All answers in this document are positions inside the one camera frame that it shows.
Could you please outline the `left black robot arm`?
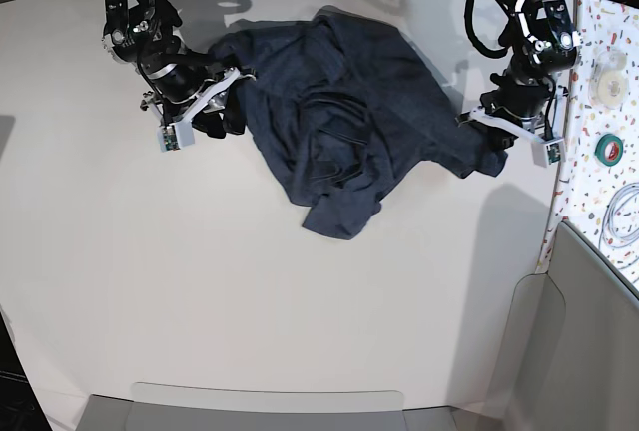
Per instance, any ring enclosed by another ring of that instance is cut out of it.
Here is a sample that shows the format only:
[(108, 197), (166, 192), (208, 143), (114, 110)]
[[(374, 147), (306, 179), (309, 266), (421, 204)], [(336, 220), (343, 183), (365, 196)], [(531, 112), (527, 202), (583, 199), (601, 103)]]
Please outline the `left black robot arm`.
[(550, 114), (567, 94), (558, 76), (575, 65), (581, 38), (565, 0), (494, 1), (507, 17), (498, 48), (488, 48), (475, 33), (475, 0), (465, 0), (466, 36), (482, 56), (510, 61), (502, 73), (491, 75), (494, 90), (483, 93), (479, 106), (458, 115), (457, 121), (484, 132), (496, 151), (518, 139), (529, 142), (534, 162), (548, 167), (565, 155)]

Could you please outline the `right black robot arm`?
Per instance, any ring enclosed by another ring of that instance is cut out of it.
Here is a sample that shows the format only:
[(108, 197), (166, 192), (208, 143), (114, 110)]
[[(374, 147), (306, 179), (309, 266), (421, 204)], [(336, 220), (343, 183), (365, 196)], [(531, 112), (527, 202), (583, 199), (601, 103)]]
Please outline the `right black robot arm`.
[(196, 131), (213, 139), (243, 134), (247, 119), (235, 91), (239, 81), (255, 76), (233, 56), (191, 50), (178, 35), (182, 25), (169, 0), (105, 0), (103, 45), (149, 87), (140, 109), (158, 120), (163, 152), (193, 144)]

